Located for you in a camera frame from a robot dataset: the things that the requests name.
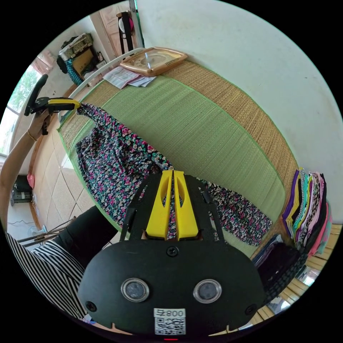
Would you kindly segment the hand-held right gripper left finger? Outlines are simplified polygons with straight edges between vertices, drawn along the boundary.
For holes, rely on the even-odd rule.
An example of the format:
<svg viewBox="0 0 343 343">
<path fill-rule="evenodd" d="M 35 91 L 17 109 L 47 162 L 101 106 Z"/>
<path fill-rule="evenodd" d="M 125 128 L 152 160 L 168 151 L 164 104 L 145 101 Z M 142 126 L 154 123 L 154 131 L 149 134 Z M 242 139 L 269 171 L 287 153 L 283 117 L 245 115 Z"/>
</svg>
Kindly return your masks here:
<svg viewBox="0 0 343 343">
<path fill-rule="evenodd" d="M 146 234 L 150 238 L 167 237 L 170 218 L 172 178 L 172 170 L 163 171 L 159 178 L 152 211 L 146 227 Z"/>
</svg>

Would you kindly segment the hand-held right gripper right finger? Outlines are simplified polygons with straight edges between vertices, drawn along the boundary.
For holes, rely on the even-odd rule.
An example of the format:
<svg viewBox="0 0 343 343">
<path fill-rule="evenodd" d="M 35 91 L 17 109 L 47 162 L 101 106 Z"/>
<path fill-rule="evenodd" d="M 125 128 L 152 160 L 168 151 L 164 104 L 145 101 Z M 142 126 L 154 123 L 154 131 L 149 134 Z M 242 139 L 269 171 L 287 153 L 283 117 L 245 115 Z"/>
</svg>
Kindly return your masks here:
<svg viewBox="0 0 343 343">
<path fill-rule="evenodd" d="M 194 239 L 198 226 L 192 208 L 184 172 L 174 171 L 174 209 L 177 239 Z"/>
</svg>

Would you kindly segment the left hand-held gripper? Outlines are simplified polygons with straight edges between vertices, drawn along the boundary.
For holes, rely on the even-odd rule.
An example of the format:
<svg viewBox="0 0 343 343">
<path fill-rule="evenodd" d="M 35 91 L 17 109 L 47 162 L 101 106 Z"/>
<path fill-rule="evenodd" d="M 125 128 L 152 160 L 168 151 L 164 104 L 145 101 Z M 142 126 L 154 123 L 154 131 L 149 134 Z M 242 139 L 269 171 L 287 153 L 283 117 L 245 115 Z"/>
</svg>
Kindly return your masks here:
<svg viewBox="0 0 343 343">
<path fill-rule="evenodd" d="M 33 115 L 37 112 L 43 112 L 48 109 L 49 113 L 56 113 L 60 110 L 75 110 L 80 107 L 80 103 L 72 98 L 48 98 L 41 97 L 35 101 L 28 101 L 24 116 Z"/>
</svg>

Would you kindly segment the person's left hand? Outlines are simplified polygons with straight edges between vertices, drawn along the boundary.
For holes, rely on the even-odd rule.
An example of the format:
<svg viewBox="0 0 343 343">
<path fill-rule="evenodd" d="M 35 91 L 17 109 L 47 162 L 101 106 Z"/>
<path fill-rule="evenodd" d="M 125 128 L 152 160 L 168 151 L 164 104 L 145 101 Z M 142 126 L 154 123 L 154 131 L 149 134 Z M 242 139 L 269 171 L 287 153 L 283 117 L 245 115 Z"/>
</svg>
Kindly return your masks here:
<svg viewBox="0 0 343 343">
<path fill-rule="evenodd" d="M 52 114 L 46 109 L 43 112 L 34 114 L 27 130 L 28 135 L 34 141 L 37 141 L 42 135 L 47 135 L 47 129 L 51 122 Z"/>
</svg>

